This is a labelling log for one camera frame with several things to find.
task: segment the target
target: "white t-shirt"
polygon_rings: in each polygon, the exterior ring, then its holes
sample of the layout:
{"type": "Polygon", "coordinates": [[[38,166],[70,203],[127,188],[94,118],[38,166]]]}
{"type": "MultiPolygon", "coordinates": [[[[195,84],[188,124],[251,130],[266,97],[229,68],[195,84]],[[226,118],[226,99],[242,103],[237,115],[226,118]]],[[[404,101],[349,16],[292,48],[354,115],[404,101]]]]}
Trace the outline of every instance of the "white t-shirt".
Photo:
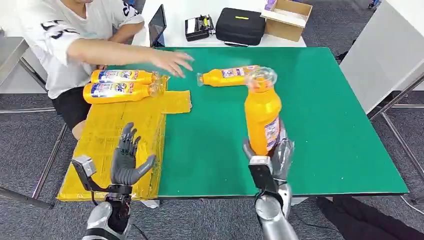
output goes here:
{"type": "Polygon", "coordinates": [[[69,59],[68,47],[77,39],[107,40],[113,28],[141,23],[141,14],[122,0],[86,3],[86,19],[60,0],[20,0],[18,14],[23,37],[46,70],[48,96],[86,85],[94,65],[69,59]]]}

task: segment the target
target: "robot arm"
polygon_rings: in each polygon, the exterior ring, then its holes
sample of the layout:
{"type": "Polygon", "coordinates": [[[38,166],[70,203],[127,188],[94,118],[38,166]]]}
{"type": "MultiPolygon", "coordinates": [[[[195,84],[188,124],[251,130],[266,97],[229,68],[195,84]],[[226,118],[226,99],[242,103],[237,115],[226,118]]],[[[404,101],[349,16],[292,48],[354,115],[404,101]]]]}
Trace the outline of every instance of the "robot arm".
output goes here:
{"type": "Polygon", "coordinates": [[[91,192],[95,204],[94,191],[108,193],[104,201],[91,211],[83,240],[125,240],[127,237],[131,225],[131,185],[153,167],[156,159],[155,155],[151,155],[136,168],[135,154],[140,137],[134,140],[137,130],[132,130],[133,126],[130,122],[122,129],[118,147],[113,153],[111,184],[107,188],[101,188],[91,178],[96,167],[90,157],[83,155],[72,159],[84,189],[91,192]]]}
{"type": "Polygon", "coordinates": [[[250,143],[243,143],[243,151],[249,159],[249,170],[260,192],[255,202],[256,215],[266,240],[299,240],[288,222],[292,202],[292,190],[287,183],[290,156],[294,148],[281,122],[279,144],[270,156],[259,156],[251,149],[250,143]]]}

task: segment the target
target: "green cutting mat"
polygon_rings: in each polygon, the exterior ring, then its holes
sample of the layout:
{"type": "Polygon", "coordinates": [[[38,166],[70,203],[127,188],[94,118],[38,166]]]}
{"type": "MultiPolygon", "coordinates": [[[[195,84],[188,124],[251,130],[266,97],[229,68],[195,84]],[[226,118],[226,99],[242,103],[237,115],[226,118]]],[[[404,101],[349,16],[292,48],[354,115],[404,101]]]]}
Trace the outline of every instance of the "green cutting mat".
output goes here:
{"type": "MultiPolygon", "coordinates": [[[[399,172],[328,48],[167,48],[195,61],[169,90],[190,90],[190,113],[166,117],[159,197],[252,196],[242,151],[247,138],[245,86],[198,87],[196,73],[247,65],[278,74],[280,116],[295,142],[288,174],[293,195],[400,194],[399,172]]],[[[126,69],[152,67],[135,64],[126,69]]]]}

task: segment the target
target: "black pants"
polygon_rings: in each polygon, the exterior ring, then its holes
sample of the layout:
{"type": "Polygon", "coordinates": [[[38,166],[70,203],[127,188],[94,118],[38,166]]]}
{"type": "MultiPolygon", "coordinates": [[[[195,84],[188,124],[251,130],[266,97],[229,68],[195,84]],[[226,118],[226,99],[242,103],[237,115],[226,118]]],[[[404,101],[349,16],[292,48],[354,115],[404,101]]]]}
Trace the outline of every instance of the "black pants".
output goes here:
{"type": "Polygon", "coordinates": [[[424,240],[423,233],[352,197],[319,197],[317,204],[346,240],[424,240]]]}
{"type": "Polygon", "coordinates": [[[75,87],[51,100],[56,112],[62,116],[70,130],[84,121],[89,114],[91,104],[84,100],[83,90],[84,87],[75,87]]]}

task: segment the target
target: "yellow cardboard sheet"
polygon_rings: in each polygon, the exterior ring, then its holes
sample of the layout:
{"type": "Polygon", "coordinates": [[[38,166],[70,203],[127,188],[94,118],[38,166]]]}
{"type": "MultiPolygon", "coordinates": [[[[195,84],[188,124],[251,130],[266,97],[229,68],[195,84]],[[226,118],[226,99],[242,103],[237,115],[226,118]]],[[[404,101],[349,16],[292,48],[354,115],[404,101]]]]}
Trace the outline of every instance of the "yellow cardboard sheet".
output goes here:
{"type": "MultiPolygon", "coordinates": [[[[88,113],[81,139],[74,157],[87,155],[93,159],[97,173],[92,179],[102,188],[110,183],[110,169],[114,149],[118,145],[122,128],[129,122],[141,136],[136,153],[136,166],[144,163],[150,154],[156,154],[156,162],[145,176],[132,188],[132,199],[148,200],[158,196],[164,151],[165,114],[189,113],[190,91],[165,91],[157,97],[141,101],[117,102],[93,105],[88,113]]],[[[96,192],[94,198],[102,200],[106,193],[96,192]]],[[[72,164],[57,195],[61,201],[90,201],[90,192],[84,190],[72,164]]]]}

